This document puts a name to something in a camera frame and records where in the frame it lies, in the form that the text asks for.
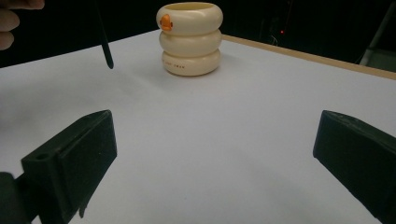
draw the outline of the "stacked rings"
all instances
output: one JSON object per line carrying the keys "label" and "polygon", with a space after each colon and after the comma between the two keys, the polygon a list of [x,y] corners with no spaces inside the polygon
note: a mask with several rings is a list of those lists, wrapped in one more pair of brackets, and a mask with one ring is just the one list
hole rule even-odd
{"label": "stacked rings", "polygon": [[200,76],[219,66],[221,9],[210,3],[188,2],[164,6],[157,12],[163,30],[163,66],[180,76]]}

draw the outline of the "table edge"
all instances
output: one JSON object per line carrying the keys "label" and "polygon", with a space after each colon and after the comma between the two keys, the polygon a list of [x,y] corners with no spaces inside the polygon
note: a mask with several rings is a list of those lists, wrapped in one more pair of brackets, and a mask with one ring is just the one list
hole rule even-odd
{"label": "table edge", "polygon": [[265,50],[269,50],[269,51],[272,51],[275,53],[280,53],[280,54],[288,55],[291,57],[308,60],[310,62],[323,63],[323,64],[331,65],[334,67],[344,68],[347,70],[360,72],[360,73],[364,73],[364,74],[368,74],[368,75],[372,75],[372,76],[376,76],[376,77],[384,77],[384,78],[396,80],[396,73],[386,71],[386,70],[381,70],[381,69],[377,69],[377,68],[373,68],[373,67],[367,67],[367,66],[363,66],[363,65],[359,65],[359,64],[354,64],[354,63],[338,61],[335,59],[321,57],[318,55],[305,53],[305,52],[301,52],[301,51],[297,51],[297,50],[293,50],[293,49],[284,49],[281,47],[268,45],[268,44],[264,44],[261,42],[256,42],[253,40],[248,40],[248,39],[235,37],[235,36],[231,36],[231,35],[222,35],[222,39],[226,40],[226,41],[231,41],[231,42],[234,42],[237,44],[250,46],[253,48],[257,48],[257,49],[265,49]]}

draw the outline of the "black wall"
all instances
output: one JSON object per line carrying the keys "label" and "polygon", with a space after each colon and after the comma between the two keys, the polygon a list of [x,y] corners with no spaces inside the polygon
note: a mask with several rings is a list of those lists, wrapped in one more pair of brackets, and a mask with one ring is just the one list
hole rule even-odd
{"label": "black wall", "polygon": [[[158,9],[176,2],[97,1],[109,41],[158,29]],[[352,63],[359,61],[390,4],[390,0],[209,2],[223,11],[224,34]],[[100,44],[93,0],[47,0],[42,10],[16,12],[21,25],[13,31],[13,46],[0,51],[0,67]]]}

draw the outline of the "white surface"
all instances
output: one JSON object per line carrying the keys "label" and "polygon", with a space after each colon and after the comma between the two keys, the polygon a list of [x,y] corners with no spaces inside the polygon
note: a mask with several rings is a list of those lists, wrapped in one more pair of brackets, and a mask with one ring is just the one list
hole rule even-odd
{"label": "white surface", "polygon": [[80,117],[113,112],[119,156],[71,223],[379,223],[316,159],[322,110],[396,135],[396,82],[223,41],[169,75],[160,32],[0,69],[0,170]]}

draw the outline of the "finger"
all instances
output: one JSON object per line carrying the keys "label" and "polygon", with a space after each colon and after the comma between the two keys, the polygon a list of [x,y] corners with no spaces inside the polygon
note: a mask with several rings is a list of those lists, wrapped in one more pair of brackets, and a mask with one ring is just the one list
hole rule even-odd
{"label": "finger", "polygon": [[20,18],[15,12],[0,8],[0,32],[10,31],[20,25]]}
{"label": "finger", "polygon": [[1,8],[41,9],[44,5],[45,0],[0,0]]}
{"label": "finger", "polygon": [[8,49],[14,42],[14,35],[10,32],[0,32],[0,50]]}

